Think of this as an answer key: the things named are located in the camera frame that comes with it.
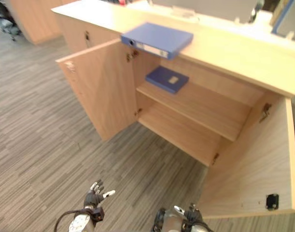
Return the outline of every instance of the cabinet shelf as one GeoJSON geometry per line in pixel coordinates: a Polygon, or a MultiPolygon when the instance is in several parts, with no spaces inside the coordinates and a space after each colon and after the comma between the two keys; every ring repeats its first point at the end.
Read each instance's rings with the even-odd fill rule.
{"type": "Polygon", "coordinates": [[[231,141],[238,137],[251,109],[191,82],[176,94],[146,81],[137,91],[231,141]]]}
{"type": "Polygon", "coordinates": [[[143,109],[139,122],[206,166],[215,156],[221,137],[156,102],[143,109]]]}

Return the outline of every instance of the blue binder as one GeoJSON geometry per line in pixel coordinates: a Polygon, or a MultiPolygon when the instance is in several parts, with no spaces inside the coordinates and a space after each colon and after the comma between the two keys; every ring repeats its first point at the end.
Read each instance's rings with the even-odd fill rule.
{"type": "Polygon", "coordinates": [[[159,66],[147,74],[145,80],[170,93],[177,93],[188,82],[189,77],[159,66]]]}
{"type": "Polygon", "coordinates": [[[139,50],[173,59],[179,51],[191,43],[193,36],[186,31],[144,23],[121,35],[121,40],[124,44],[139,50]]]}

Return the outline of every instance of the cabinet countertop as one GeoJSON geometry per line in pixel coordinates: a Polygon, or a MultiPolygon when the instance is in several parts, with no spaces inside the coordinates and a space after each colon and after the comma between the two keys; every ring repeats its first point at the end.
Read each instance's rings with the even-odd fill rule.
{"type": "Polygon", "coordinates": [[[180,57],[288,97],[295,95],[295,42],[285,38],[240,35],[98,0],[75,1],[52,10],[117,33],[144,22],[189,31],[194,39],[180,57]]]}

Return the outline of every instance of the black cable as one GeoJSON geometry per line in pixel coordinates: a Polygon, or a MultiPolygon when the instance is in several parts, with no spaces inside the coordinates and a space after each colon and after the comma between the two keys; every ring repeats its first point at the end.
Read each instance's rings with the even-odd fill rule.
{"type": "Polygon", "coordinates": [[[68,215],[68,214],[75,214],[75,213],[79,213],[79,214],[88,214],[90,215],[90,217],[92,218],[92,210],[90,209],[79,209],[79,210],[70,210],[70,211],[67,211],[65,213],[63,213],[59,219],[56,221],[55,223],[55,227],[54,227],[54,232],[57,232],[57,227],[58,227],[58,224],[60,223],[61,219],[65,216],[65,215],[68,215]]]}

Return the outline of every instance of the cabinet hinge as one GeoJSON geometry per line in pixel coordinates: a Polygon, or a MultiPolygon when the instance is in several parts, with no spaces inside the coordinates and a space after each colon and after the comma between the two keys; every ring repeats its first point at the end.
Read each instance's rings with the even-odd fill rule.
{"type": "Polygon", "coordinates": [[[142,109],[138,109],[136,112],[134,112],[134,116],[137,116],[140,112],[142,111],[142,109]]]}
{"type": "Polygon", "coordinates": [[[213,158],[213,161],[211,162],[212,166],[215,164],[215,162],[218,159],[218,157],[219,157],[219,153],[216,153],[216,155],[213,158]]]}
{"type": "Polygon", "coordinates": [[[131,54],[127,53],[127,62],[130,62],[131,60],[133,60],[135,57],[137,57],[139,55],[139,52],[134,50],[131,54]]]}
{"type": "Polygon", "coordinates": [[[272,107],[271,104],[265,103],[265,105],[263,106],[263,109],[262,109],[262,114],[261,114],[261,118],[259,120],[259,123],[263,122],[269,116],[269,110],[271,107],[272,107]]]}

